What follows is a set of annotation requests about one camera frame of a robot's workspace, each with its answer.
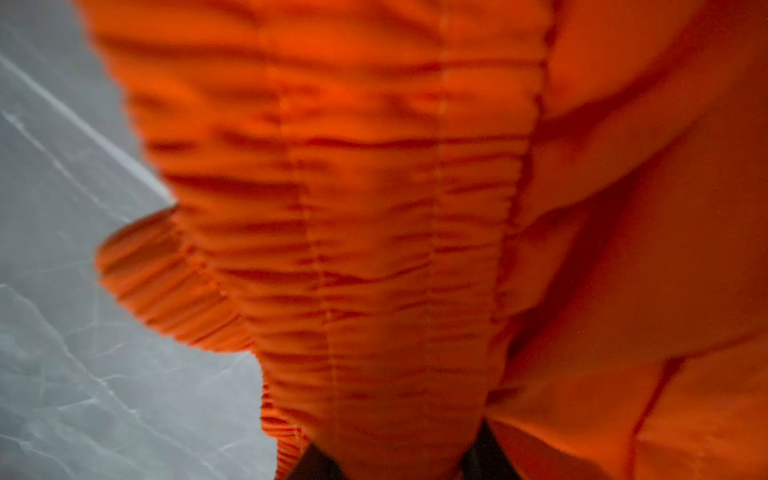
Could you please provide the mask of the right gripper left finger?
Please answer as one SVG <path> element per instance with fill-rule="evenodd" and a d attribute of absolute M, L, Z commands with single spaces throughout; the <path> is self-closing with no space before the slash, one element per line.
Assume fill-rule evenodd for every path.
<path fill-rule="evenodd" d="M 344 480 L 338 464 L 316 445 L 310 444 L 286 480 Z"/>

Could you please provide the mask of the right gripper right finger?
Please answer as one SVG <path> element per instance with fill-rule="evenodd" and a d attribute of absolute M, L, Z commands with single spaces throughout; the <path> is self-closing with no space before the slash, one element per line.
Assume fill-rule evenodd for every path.
<path fill-rule="evenodd" d="M 473 445 L 462 457 L 461 471 L 464 480 L 522 479 L 507 459 L 486 420 L 481 423 Z"/>

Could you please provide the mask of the orange shorts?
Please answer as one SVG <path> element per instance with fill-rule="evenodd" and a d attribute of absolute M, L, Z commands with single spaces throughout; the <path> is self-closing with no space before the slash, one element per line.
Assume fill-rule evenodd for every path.
<path fill-rule="evenodd" d="M 166 210 L 104 288 L 286 479 L 767 475 L 763 1 L 81 1 Z"/>

